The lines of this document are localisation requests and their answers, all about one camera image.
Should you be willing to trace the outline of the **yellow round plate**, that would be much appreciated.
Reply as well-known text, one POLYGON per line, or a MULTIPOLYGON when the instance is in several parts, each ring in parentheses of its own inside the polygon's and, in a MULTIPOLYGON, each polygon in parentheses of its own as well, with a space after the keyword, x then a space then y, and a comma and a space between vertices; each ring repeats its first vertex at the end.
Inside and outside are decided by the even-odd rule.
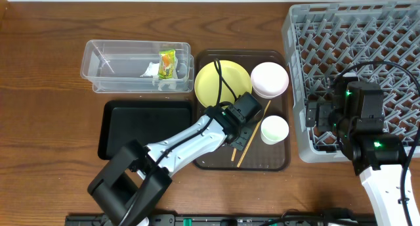
MULTIPOLYGON (((245 92, 252 93, 249 73, 236 62, 221 60, 222 78, 230 86, 236 97, 245 92)), ((219 92, 219 76, 214 63, 206 64, 197 74, 194 84, 195 94, 202 106, 215 106, 219 92)))

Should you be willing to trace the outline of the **white cup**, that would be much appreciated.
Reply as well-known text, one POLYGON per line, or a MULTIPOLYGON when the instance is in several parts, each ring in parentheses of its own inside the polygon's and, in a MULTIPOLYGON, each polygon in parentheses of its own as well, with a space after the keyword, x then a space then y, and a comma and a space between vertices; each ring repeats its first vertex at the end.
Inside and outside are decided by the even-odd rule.
POLYGON ((280 116, 268 116, 261 123, 261 139, 268 145, 285 140, 289 135, 289 125, 280 116))

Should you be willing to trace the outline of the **wooden chopstick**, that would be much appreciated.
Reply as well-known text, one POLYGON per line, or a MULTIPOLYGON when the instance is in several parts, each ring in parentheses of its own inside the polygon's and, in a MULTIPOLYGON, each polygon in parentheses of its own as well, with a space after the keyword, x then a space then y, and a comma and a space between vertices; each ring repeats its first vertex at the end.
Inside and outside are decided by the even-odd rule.
POLYGON ((233 151, 232 151, 232 156, 231 156, 231 159, 230 159, 230 161, 231 161, 231 162, 233 162, 233 161, 235 160, 235 157, 236 157, 236 151, 237 151, 237 150, 236 150, 235 148, 234 148, 234 149, 233 149, 233 151))
POLYGON ((262 114, 261 120, 256 124, 256 126, 255 126, 255 128, 254 128, 254 130, 252 132, 252 135, 250 136, 250 139, 249 139, 247 145, 245 146, 245 150, 242 152, 241 157, 239 159, 239 162, 237 163, 237 166, 236 166, 237 168, 239 168, 241 166, 241 164, 243 162, 243 159, 245 158, 245 156, 247 154, 247 151, 249 150, 249 147, 250 147, 251 143, 253 142, 254 137, 256 136, 256 133, 257 133, 257 131, 258 131, 260 125, 261 125, 261 122, 262 122, 262 120, 263 120, 263 118, 264 118, 264 116, 265 116, 265 114, 266 114, 266 112, 267 112, 267 110, 268 110, 271 102, 272 102, 271 100, 268 101, 268 103, 267 103, 267 105, 266 105, 266 107, 264 109, 264 112, 262 114))

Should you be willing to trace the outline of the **clear plastic bin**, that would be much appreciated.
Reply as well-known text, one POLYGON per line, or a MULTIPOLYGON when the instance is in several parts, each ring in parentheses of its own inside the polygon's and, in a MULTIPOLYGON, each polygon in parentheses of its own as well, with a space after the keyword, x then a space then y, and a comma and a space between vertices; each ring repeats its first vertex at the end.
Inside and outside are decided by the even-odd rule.
POLYGON ((149 79, 140 78, 149 63, 159 63, 159 52, 174 49, 177 62, 189 67, 186 92, 194 88, 194 57, 185 42, 90 40, 85 46, 80 75, 93 84, 96 93, 158 92, 149 79))

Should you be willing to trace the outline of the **brown serving tray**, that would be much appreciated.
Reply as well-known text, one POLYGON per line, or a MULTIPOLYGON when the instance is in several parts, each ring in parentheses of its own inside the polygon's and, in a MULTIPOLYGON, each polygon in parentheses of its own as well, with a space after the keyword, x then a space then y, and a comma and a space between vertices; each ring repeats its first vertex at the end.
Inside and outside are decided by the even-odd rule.
MULTIPOLYGON (((263 62, 275 62, 285 67, 284 57, 273 50, 206 49, 199 53, 196 68, 201 70, 206 64, 213 62, 214 58, 236 62, 249 73, 263 62)), ((194 164, 202 170, 282 171, 290 163, 289 137, 275 145, 268 145, 262 141, 258 130, 239 168, 236 166, 242 152, 237 150, 235 160, 231 162, 233 149, 224 144, 217 150, 200 156, 194 160, 194 164)))

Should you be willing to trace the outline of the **black rectangular tray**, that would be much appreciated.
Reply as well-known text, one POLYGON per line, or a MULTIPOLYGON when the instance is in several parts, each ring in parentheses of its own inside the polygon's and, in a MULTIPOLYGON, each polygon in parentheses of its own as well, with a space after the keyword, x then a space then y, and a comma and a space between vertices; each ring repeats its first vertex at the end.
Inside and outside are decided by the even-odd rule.
POLYGON ((187 101, 114 100, 104 105, 98 157, 111 159, 126 143, 163 141, 192 125, 187 101))

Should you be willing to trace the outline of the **right wooden chopstick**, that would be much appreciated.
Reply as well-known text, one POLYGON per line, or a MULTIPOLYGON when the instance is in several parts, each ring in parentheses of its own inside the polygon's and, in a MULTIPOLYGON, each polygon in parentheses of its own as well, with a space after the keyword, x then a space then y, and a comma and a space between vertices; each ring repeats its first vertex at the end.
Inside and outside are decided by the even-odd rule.
POLYGON ((241 157, 239 159, 239 162, 237 163, 237 166, 236 166, 237 168, 239 168, 241 166, 241 164, 243 162, 243 159, 245 158, 245 156, 247 154, 247 151, 249 150, 249 147, 250 147, 251 143, 253 142, 254 137, 256 136, 256 133, 257 133, 257 131, 258 131, 260 125, 261 125, 261 122, 262 122, 262 120, 263 120, 263 118, 264 118, 264 116, 265 116, 265 114, 266 114, 266 112, 267 112, 267 110, 268 110, 271 102, 272 102, 271 100, 268 101, 268 103, 267 103, 267 105, 266 105, 266 107, 264 109, 264 112, 262 114, 261 120, 256 124, 256 126, 255 126, 255 128, 254 128, 254 130, 252 132, 252 135, 250 136, 250 139, 249 139, 247 145, 245 146, 245 150, 242 152, 241 157))

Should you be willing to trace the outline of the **grey dishwasher rack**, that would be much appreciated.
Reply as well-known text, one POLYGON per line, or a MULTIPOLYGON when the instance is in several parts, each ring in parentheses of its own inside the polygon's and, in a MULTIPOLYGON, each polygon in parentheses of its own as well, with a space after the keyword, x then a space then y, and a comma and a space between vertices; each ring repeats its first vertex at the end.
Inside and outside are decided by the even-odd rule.
POLYGON ((385 93, 384 130, 411 148, 419 125, 419 2, 293 5, 282 28, 293 89, 293 117, 301 160, 343 162, 332 132, 305 125, 306 104, 328 101, 330 81, 361 64, 356 75, 385 93))

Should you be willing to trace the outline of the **pink round plate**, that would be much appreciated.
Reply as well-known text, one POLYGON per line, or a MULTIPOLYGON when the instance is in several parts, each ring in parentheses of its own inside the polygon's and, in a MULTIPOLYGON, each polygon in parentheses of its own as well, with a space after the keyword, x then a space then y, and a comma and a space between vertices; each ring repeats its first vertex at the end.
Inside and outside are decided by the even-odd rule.
POLYGON ((287 90, 289 76, 283 66, 275 62, 263 62, 252 70, 251 84, 258 96, 273 99, 287 90))

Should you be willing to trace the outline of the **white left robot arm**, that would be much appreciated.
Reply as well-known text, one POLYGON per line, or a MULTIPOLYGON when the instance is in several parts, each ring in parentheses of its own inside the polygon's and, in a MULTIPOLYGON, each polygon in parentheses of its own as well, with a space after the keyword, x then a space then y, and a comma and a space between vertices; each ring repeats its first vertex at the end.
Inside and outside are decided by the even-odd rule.
POLYGON ((208 106, 192 126, 146 146, 131 141, 104 166, 88 193, 113 225, 138 225, 172 183, 172 176, 196 158, 235 141, 244 126, 262 112, 251 93, 234 103, 208 106))

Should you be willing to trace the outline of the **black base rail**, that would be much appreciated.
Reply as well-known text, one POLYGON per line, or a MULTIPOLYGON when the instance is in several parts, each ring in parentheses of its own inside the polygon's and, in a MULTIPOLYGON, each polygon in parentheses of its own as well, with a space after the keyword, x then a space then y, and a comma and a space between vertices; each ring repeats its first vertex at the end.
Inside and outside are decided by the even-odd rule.
MULTIPOLYGON (((146 222, 150 226, 258 226, 275 217, 233 217, 233 216, 176 216, 173 214, 150 215, 146 222)), ((68 215, 65 226, 111 226, 107 215, 68 215)))

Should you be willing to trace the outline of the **green snack wrapper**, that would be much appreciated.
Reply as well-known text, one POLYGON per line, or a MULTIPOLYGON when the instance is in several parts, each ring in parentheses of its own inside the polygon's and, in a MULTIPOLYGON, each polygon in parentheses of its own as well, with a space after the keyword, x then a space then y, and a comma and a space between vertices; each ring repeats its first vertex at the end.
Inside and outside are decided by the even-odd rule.
POLYGON ((173 74, 176 69, 176 63, 177 63, 177 58, 176 58, 176 51, 174 49, 160 51, 158 76, 161 79, 174 78, 173 74))

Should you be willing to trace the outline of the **crumpled white tissue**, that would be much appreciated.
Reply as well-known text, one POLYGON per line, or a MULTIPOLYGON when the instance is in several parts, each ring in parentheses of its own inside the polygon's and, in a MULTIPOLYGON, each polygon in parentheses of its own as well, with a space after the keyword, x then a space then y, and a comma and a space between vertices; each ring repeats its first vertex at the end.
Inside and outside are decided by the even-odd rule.
POLYGON ((185 64, 175 62, 177 66, 173 70, 173 77, 159 77, 159 63, 149 63, 146 71, 140 75, 140 78, 149 79, 152 87, 158 92, 186 92, 188 90, 190 69, 185 64))

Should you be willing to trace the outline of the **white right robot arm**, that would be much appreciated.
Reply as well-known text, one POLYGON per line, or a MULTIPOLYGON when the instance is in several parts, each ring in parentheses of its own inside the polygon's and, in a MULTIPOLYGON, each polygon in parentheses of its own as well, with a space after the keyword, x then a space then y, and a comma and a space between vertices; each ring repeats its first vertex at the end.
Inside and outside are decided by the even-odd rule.
POLYGON ((330 101, 309 102, 306 126, 332 131, 365 188, 378 225, 419 223, 399 136, 384 131, 384 92, 366 81, 338 81, 330 101))

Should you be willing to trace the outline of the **left wooden chopstick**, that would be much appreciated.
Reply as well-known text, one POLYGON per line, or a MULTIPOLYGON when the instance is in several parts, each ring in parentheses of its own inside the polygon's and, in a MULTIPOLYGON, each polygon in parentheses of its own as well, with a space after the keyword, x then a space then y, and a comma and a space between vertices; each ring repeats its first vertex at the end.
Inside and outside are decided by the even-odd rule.
POLYGON ((231 156, 231 159, 230 159, 230 161, 231 161, 231 162, 233 162, 233 161, 235 160, 235 157, 236 157, 236 151, 237 151, 237 150, 236 150, 235 148, 234 148, 234 149, 233 149, 233 151, 232 151, 232 156, 231 156))

